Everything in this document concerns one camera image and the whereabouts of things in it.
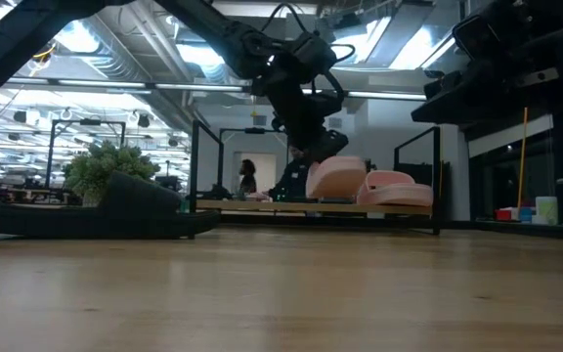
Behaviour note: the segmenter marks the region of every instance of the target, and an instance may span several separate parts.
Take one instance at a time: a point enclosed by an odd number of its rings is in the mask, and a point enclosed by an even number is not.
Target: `woman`
[[[240,181],[240,190],[245,194],[252,194],[257,192],[257,185],[255,183],[255,164],[249,159],[242,161],[242,166],[240,167],[240,175],[242,175],[242,181]]]

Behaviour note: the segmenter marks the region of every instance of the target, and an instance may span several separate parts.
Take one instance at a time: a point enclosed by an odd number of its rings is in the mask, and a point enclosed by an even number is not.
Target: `wooden platform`
[[[276,210],[431,215],[431,207],[426,206],[323,204],[298,202],[285,203],[269,201],[198,200],[196,202],[196,208],[232,211]]]
[[[0,352],[37,351],[563,351],[563,242],[249,228],[0,242]]]

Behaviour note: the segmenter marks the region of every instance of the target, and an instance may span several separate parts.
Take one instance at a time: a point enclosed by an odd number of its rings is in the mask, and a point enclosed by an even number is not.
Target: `dark hair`
[[[249,159],[242,161],[242,167],[244,168],[244,173],[246,175],[255,175],[255,164]]]

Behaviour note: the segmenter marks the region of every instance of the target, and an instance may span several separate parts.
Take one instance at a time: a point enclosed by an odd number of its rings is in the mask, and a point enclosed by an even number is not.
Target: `red object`
[[[511,210],[495,210],[495,216],[497,221],[511,221],[512,212]]]

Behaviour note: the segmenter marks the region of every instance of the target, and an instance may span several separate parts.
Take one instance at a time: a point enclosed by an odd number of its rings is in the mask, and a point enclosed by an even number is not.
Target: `potted plant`
[[[118,149],[109,141],[100,146],[91,145],[88,153],[77,155],[64,169],[65,186],[84,199],[84,206],[99,203],[112,171],[149,180],[160,167],[153,164],[148,156],[142,156],[138,147]]]

